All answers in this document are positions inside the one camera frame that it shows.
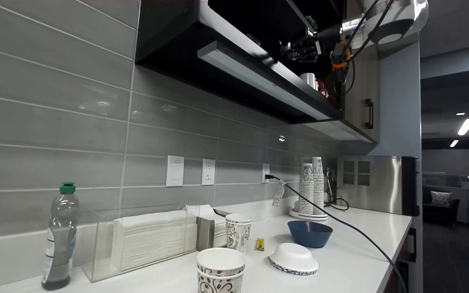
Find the bottle cap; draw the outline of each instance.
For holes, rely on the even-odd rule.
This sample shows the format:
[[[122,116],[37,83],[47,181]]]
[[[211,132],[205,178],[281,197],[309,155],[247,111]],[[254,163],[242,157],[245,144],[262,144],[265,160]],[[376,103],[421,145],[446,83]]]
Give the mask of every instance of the bottle cap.
[[[58,188],[58,194],[61,194],[61,196],[73,196],[73,194],[74,194],[74,184],[73,184],[73,183],[63,183],[63,184]]]

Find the gray tile backsplash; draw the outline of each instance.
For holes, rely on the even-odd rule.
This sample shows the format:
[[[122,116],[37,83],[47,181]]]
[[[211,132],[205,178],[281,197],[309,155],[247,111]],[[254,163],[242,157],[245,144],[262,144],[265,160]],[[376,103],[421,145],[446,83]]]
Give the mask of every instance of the gray tile backsplash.
[[[84,215],[270,199],[262,163],[296,184],[337,150],[304,127],[135,67],[140,0],[0,0],[0,236],[43,230],[58,184]],[[164,188],[167,155],[184,186]],[[201,160],[216,183],[201,186]]]

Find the ceiling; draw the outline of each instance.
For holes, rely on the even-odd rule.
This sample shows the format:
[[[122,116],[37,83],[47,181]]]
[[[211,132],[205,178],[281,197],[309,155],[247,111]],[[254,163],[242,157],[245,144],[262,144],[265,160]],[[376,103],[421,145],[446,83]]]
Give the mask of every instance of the ceiling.
[[[429,0],[421,57],[469,49],[469,0]],[[464,111],[469,118],[469,72],[421,82],[423,149],[449,149]],[[469,149],[469,132],[455,149]]]

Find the white countertop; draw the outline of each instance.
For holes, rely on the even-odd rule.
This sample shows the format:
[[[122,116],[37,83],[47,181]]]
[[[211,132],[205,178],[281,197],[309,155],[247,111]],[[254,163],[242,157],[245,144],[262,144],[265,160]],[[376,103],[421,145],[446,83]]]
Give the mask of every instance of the white countertop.
[[[407,235],[412,219],[389,214],[351,209],[345,214],[333,212],[341,220],[361,228],[368,233],[387,256],[397,258],[400,245]],[[268,219],[257,222],[250,228],[252,243],[255,238],[265,240],[265,251],[249,251],[247,266],[242,280],[244,293],[372,293],[382,292],[389,279],[389,266],[382,256],[353,230],[328,222],[333,233],[322,249],[311,249],[319,262],[319,272],[311,277],[294,277],[275,271],[267,256],[280,243],[291,243],[286,222],[289,217]],[[0,287],[0,293],[30,293],[43,292],[40,279],[29,279],[17,284]],[[162,264],[140,269],[120,277],[107,279],[97,284],[89,284],[86,276],[74,269],[71,284],[60,293],[195,293],[195,253],[177,258]]]

